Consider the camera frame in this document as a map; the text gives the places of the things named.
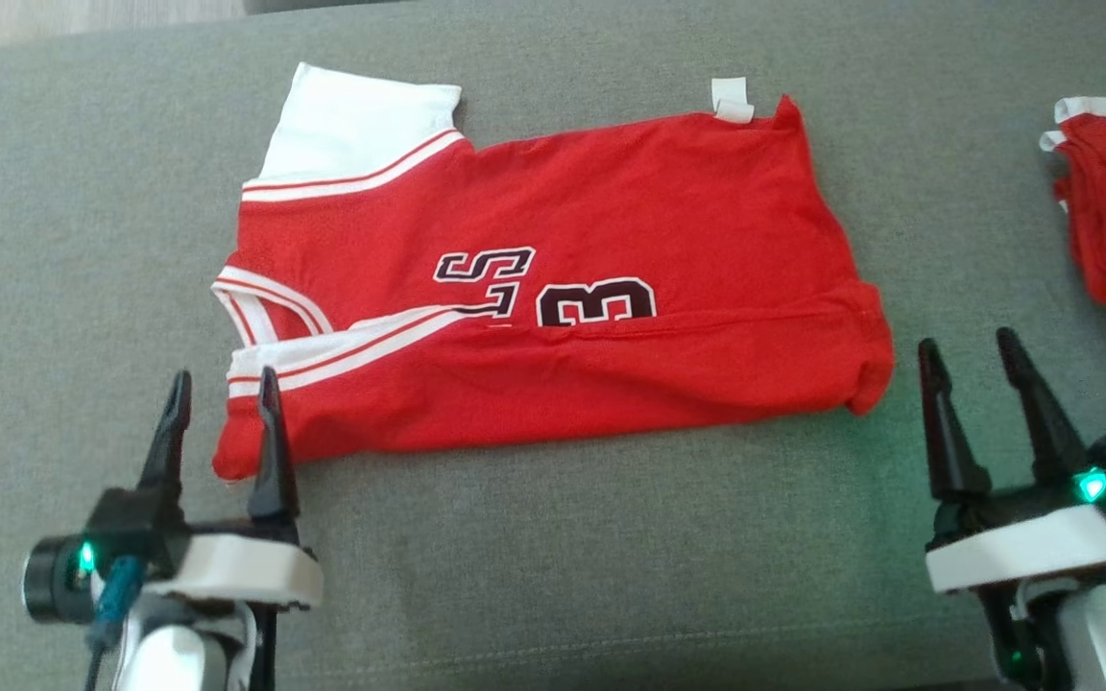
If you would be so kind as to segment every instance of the black cable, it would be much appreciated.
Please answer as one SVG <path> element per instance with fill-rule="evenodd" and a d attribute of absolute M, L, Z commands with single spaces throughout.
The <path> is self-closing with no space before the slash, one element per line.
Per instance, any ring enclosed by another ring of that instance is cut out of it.
<path fill-rule="evenodd" d="M 88 663 L 88 677 L 84 680 L 84 691 L 96 691 L 96 678 L 101 674 L 101 658 L 104 656 L 104 646 L 93 646 L 92 661 Z"/>

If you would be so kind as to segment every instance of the gray couch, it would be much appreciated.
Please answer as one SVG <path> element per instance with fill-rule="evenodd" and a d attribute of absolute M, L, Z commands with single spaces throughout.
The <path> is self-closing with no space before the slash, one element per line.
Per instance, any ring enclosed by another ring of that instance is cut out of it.
<path fill-rule="evenodd" d="M 711 76 L 760 113 L 791 93 L 899 363 L 866 418 L 299 469 L 328 598 L 282 618 L 281 690 L 988 677 L 978 605 L 922 567 L 914 347 L 941 342 L 998 483 L 1030 477 L 1001 324 L 1106 432 L 1106 310 L 1036 149 L 1057 97 L 1106 95 L 1093 1 L 418 1 L 0 51 L 0 688 L 76 687 L 80 634 L 27 620 L 19 564 L 131 482 L 180 367 L 188 514 L 242 511 L 208 463 L 234 341 L 208 285 L 299 61 L 463 84 L 478 145 L 706 109 Z"/>

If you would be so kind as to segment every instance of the cable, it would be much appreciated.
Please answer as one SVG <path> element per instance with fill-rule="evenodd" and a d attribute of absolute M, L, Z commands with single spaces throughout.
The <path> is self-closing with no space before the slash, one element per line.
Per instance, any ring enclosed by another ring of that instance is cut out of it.
<path fill-rule="evenodd" d="M 88 664 L 87 681 L 84 691 L 96 691 L 97 674 L 101 673 L 101 658 L 105 651 L 117 646 L 122 638 L 123 625 L 127 614 L 139 598 L 144 586 L 144 562 L 137 556 L 118 556 L 109 567 L 109 578 L 105 582 L 105 590 L 96 600 L 96 609 L 92 616 L 92 626 L 84 636 L 84 641 L 92 651 L 92 662 Z"/>
<path fill-rule="evenodd" d="M 88 663 L 88 677 L 84 680 L 84 691 L 96 691 L 96 678 L 101 674 L 101 658 L 104 656 L 104 646 L 92 648 L 92 661 Z"/>

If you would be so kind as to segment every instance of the basketball jersey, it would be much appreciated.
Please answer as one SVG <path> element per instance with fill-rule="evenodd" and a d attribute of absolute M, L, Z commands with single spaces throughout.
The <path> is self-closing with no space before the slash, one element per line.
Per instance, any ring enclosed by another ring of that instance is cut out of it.
<path fill-rule="evenodd" d="M 298 461 L 877 404 L 890 333 L 790 98 L 478 149 L 458 96 L 299 67 L 212 285 L 220 477 L 254 472 L 264 366 Z"/>

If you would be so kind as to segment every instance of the clothing tag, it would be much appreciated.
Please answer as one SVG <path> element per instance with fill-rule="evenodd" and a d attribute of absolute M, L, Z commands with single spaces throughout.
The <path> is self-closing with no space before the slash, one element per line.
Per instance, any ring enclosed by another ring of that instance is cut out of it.
<path fill-rule="evenodd" d="M 730 123 L 743 124 L 753 119 L 753 105 L 738 104 L 724 98 L 716 106 L 716 117 Z"/>
<path fill-rule="evenodd" d="M 710 102 L 716 117 L 730 123 L 748 123 L 753 119 L 749 91 L 743 76 L 710 80 Z"/>

